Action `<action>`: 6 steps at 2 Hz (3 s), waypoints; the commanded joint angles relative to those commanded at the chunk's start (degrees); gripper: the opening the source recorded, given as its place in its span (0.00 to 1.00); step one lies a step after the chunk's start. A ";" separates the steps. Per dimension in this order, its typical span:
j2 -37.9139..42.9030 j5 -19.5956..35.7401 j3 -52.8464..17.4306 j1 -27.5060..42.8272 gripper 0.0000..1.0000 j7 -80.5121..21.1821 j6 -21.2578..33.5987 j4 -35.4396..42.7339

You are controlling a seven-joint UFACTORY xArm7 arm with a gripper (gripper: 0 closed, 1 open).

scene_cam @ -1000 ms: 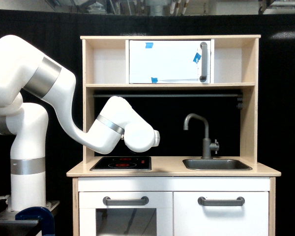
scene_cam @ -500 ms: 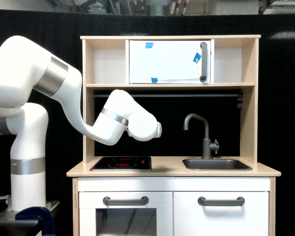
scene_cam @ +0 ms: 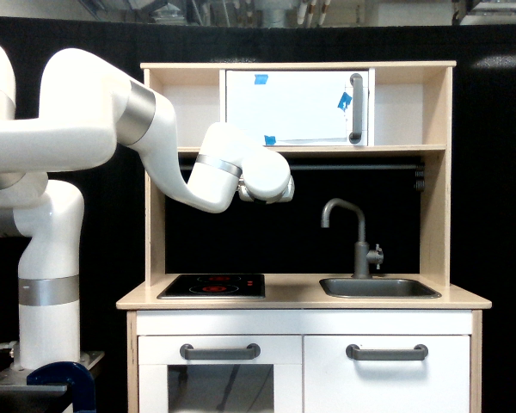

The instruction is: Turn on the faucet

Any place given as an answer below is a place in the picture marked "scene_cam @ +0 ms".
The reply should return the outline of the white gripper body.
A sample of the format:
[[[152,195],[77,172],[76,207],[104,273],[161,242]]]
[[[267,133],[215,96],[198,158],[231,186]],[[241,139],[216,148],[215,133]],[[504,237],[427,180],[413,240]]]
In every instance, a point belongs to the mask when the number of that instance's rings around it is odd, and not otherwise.
[[[273,198],[263,200],[263,199],[255,197],[247,189],[246,184],[243,180],[243,177],[241,176],[238,181],[237,192],[238,192],[239,199],[241,201],[245,201],[245,202],[252,202],[252,203],[257,203],[257,204],[273,204],[273,203],[290,202],[293,199],[293,195],[294,195],[294,181],[293,181],[292,176],[290,176],[289,182],[281,194],[278,194]]]

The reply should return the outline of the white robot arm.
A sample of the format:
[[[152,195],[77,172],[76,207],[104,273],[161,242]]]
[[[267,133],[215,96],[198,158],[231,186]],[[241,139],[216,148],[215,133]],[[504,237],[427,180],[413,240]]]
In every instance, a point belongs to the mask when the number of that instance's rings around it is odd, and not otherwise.
[[[223,122],[208,128],[184,178],[172,103],[80,49],[49,59],[37,117],[18,120],[15,73],[0,46],[0,237],[28,239],[18,267],[20,369],[81,358],[83,196],[49,174],[100,166],[119,146],[138,153],[164,194],[204,212],[225,211],[235,195],[274,203],[294,193],[288,162]]]

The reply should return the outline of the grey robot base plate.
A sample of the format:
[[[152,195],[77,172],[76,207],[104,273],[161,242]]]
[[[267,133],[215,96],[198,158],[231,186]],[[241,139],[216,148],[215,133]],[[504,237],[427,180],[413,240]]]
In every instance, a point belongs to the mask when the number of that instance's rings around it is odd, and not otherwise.
[[[94,379],[101,373],[101,362],[105,356],[103,351],[82,352],[81,359],[77,363],[85,366]],[[27,385],[27,376],[34,370],[21,368],[16,364],[0,372],[0,394],[1,393],[23,393],[28,395],[46,394],[49,397],[58,397],[70,391],[68,385]]]

